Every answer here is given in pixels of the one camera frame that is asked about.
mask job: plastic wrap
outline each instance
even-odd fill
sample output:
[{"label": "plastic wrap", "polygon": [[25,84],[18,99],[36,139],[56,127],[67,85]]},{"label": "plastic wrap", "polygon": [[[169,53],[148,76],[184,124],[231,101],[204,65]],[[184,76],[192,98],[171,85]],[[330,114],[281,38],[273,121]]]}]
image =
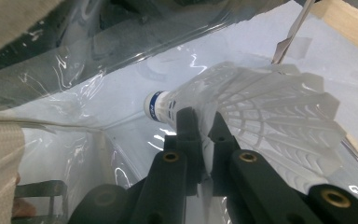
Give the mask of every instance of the plastic wrap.
[{"label": "plastic wrap", "polygon": [[[289,2],[229,26],[282,2],[204,1],[187,7],[174,4],[172,13],[166,2],[156,1],[155,5],[160,6],[157,11],[164,12],[161,15],[153,14],[156,8],[148,6],[136,9],[144,8],[145,13],[111,8],[118,10],[116,15],[124,16],[101,28],[100,21],[91,18],[102,15],[105,21],[108,7],[96,4],[87,10],[87,3],[79,1],[65,7],[62,15],[71,15],[64,20],[62,27],[70,27],[65,32],[62,28],[57,33],[43,29],[44,35],[38,40],[53,39],[53,45],[25,57],[25,61],[14,53],[19,60],[0,67],[0,123],[15,124],[24,134],[20,185],[63,181],[68,188],[68,209],[62,203],[65,199],[58,197],[53,211],[56,215],[66,211],[70,216],[88,190],[97,185],[113,183],[128,188],[147,175],[155,154],[163,148],[164,135],[175,134],[168,125],[144,115],[148,93],[174,90],[224,61],[251,68],[270,64],[276,44],[287,37],[301,10],[300,5]],[[95,12],[102,8],[104,13],[88,17],[85,12],[94,12],[94,7],[98,8]],[[24,35],[31,41],[19,40],[19,45],[33,43],[37,31],[33,29]],[[358,49],[312,16],[297,36],[283,62],[325,78],[325,90],[341,102],[337,122],[347,133],[355,133],[358,140],[358,115],[353,112],[355,107],[358,111],[358,76],[342,79],[337,75],[358,74],[353,73],[358,70],[358,60],[344,57],[358,58]],[[37,40],[35,43],[44,46]],[[328,180],[358,197],[358,160],[344,145],[338,146],[337,153],[342,166]],[[48,200],[34,198],[29,202],[38,216],[48,213]],[[224,204],[225,199],[216,199],[213,206],[204,208],[200,199],[190,198],[186,220],[228,223]],[[205,210],[209,211],[209,219],[200,216]]]}]

